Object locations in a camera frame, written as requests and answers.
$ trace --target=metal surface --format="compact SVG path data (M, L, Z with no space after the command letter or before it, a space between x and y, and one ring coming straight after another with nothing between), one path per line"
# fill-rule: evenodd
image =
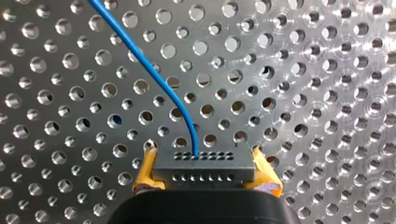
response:
M394 1L106 5L186 101L202 150L261 146L303 223L395 221ZM185 124L87 2L0 10L0 220L106 223L148 139L183 147Z
M243 182L254 180L256 168L248 148L213 149L195 157L189 151L162 148L157 154L153 177L164 181L168 189L241 189Z

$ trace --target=blue cable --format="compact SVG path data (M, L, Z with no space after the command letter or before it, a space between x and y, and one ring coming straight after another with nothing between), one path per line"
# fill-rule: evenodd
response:
M145 67L148 73L154 78L154 80L158 83L158 85L163 88L163 90L169 95L175 105L180 109L181 114L183 115L184 120L186 121L187 127L190 131L191 136L191 144L192 144L192 154L194 156L198 156L199 151L199 143L198 143L198 135L195 131L194 124L192 123L192 119L190 117L189 111L187 111L186 106L183 105L180 98L173 92L171 87L163 80L161 75L154 69L151 62L146 58L146 56L140 51L137 45L134 43L132 38L126 33L124 29L122 29L120 23L116 18L113 17L110 11L108 11L105 6L102 4L101 0L90 0L91 5L96 9L96 11L102 16L105 21L113 28L113 30L117 33L117 35L122 39L123 43L128 47L128 49L134 54L136 59Z

